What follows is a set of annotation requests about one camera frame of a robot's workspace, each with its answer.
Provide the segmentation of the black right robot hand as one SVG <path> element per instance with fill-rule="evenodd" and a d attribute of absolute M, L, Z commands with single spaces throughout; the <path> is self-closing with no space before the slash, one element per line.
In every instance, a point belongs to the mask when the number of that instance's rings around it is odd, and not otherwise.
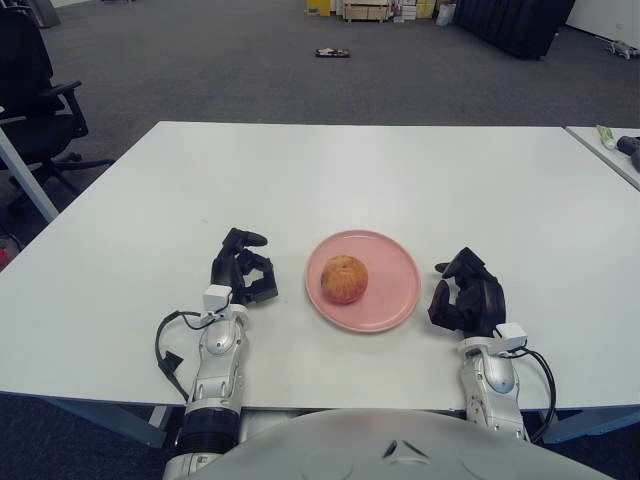
<path fill-rule="evenodd" d="M 506 322 L 503 288 L 470 248 L 463 248 L 450 262 L 436 264 L 435 270 L 441 280 L 427 309 L 433 325 L 470 338 L 492 337 Z"/>

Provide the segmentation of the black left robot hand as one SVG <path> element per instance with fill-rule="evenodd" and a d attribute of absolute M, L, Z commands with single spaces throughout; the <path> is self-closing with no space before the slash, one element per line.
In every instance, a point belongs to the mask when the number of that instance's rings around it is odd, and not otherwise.
<path fill-rule="evenodd" d="M 258 233 L 231 228 L 212 262 L 210 283 L 230 287 L 233 304 L 248 306 L 275 298 L 278 288 L 271 260 L 250 250 L 267 244 Z"/>

